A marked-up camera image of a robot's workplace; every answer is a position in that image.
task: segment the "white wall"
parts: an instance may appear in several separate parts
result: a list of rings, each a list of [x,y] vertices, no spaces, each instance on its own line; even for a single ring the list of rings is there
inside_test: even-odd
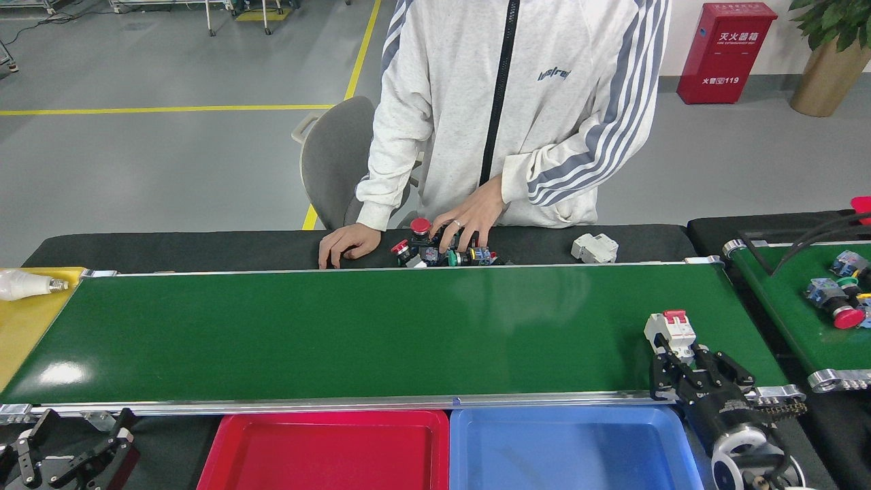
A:
[[[706,0],[672,0],[672,25],[663,59],[662,75],[680,75],[683,72],[686,55],[699,25],[702,4],[705,2]],[[766,4],[780,17],[768,31],[752,74],[802,73],[811,51],[807,47],[807,39],[801,36],[798,23],[789,20],[797,15],[795,11],[788,11],[790,0],[766,0]],[[871,64],[865,67],[865,71],[871,71]]]

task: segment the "red tray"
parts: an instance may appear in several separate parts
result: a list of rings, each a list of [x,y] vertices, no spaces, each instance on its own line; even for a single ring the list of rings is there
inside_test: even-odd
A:
[[[448,489],[440,411],[229,415],[197,490]]]
[[[853,205],[856,213],[871,213],[871,195],[860,195],[854,197],[850,204]],[[859,220],[863,225],[871,225],[871,218]]]

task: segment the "hand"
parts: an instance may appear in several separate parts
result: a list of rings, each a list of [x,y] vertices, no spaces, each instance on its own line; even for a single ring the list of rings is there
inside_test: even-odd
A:
[[[339,255],[354,260],[368,254],[381,243],[381,232],[355,223],[339,228],[321,239],[318,251],[318,269],[327,268],[327,259],[339,269]]]
[[[499,174],[480,186],[466,201],[463,201],[463,204],[435,218],[433,228],[429,231],[429,238],[432,239],[436,231],[443,224],[448,223],[448,227],[442,234],[442,241],[439,243],[439,252],[445,253],[448,250],[451,238],[460,228],[463,228],[463,234],[460,235],[460,241],[456,245],[457,252],[466,251],[475,232],[478,233],[478,247],[486,247],[490,228],[493,228],[504,210],[502,175]]]

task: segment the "white zip-up jacket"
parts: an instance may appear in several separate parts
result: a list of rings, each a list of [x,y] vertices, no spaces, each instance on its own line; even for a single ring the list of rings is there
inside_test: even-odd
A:
[[[503,52],[506,0],[398,0],[384,46],[358,222],[387,227],[425,152],[420,215],[478,187]],[[498,223],[597,220],[599,184],[645,143],[670,0],[520,0],[490,175]]]

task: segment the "white circuit breaker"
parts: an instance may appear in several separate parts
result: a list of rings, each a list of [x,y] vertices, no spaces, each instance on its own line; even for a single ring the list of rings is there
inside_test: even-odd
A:
[[[581,235],[571,244],[571,256],[583,263],[614,263],[617,260],[617,242],[604,233]]]
[[[665,354],[665,349],[658,347],[653,340],[656,334],[661,333],[668,341],[672,352],[680,357],[680,360],[689,364],[694,359],[690,345],[696,341],[696,332],[692,329],[690,321],[686,318],[683,310],[668,310],[662,313],[653,313],[647,319],[645,325],[645,337],[651,343],[653,351],[657,354]]]

